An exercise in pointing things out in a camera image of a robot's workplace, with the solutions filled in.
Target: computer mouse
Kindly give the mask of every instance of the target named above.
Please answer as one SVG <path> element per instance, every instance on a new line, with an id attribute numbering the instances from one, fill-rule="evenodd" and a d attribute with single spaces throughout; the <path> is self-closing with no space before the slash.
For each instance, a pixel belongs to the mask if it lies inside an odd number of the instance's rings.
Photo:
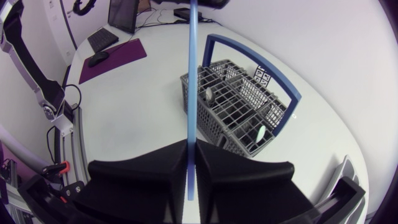
<path id="1" fill-rule="evenodd" d="M 92 58 L 88 62 L 88 67 L 92 68 L 95 65 L 105 61 L 105 59 L 107 59 L 108 57 L 109 57 L 109 53 L 107 53 L 107 52 L 97 52 L 94 54 L 94 56 L 92 56 Z"/>

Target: red clamp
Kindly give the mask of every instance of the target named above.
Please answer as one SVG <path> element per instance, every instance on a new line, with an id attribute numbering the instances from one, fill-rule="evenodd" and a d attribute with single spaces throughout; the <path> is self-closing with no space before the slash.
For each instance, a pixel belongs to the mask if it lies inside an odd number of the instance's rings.
<path id="1" fill-rule="evenodd" d="M 65 164 L 66 168 L 64 168 L 63 170 L 60 171 L 59 176 L 61 176 L 62 174 L 67 173 L 70 170 L 70 165 L 68 161 L 63 161 L 60 164 Z"/>

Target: blue rod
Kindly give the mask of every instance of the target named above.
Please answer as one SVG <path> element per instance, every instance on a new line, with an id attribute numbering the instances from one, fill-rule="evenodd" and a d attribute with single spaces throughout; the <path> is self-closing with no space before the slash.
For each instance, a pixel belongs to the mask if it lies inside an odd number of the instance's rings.
<path id="1" fill-rule="evenodd" d="M 197 94 L 198 94 L 198 0 L 191 0 L 189 25 L 188 65 L 188 200 L 193 200 L 195 191 L 195 145 L 197 142 Z"/>

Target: white wall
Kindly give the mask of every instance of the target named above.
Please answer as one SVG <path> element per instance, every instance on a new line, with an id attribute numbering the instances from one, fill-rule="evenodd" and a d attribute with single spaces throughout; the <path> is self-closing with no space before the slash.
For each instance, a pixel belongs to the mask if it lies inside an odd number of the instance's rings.
<path id="1" fill-rule="evenodd" d="M 43 4 L 23 3 L 22 38 L 46 77 L 62 83 L 66 64 L 53 39 Z M 0 68 L 0 139 L 28 166 L 38 170 L 51 162 L 45 135 L 52 124 L 8 54 L 1 51 Z"/>
<path id="2" fill-rule="evenodd" d="M 368 213 L 377 210 L 398 163 L 398 47 L 379 2 L 234 0 L 200 11 L 274 54 L 329 102 L 363 152 Z"/>
<path id="3" fill-rule="evenodd" d="M 52 35 L 57 47 L 67 65 L 72 64 L 76 52 L 69 36 L 68 28 L 63 18 L 60 0 L 42 0 Z"/>

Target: purple mouse pad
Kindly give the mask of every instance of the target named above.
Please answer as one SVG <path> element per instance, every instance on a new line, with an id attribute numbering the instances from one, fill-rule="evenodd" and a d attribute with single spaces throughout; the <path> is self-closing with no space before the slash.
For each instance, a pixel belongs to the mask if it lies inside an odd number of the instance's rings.
<path id="1" fill-rule="evenodd" d="M 81 69 L 79 84 L 91 80 L 92 78 L 114 68 L 147 56 L 139 39 L 130 40 L 129 42 L 123 44 L 119 44 L 108 50 L 105 50 L 107 53 L 109 53 L 109 57 L 105 61 L 92 68 L 88 67 L 88 62 L 90 61 L 91 57 L 87 58 L 83 64 L 83 68 Z"/>

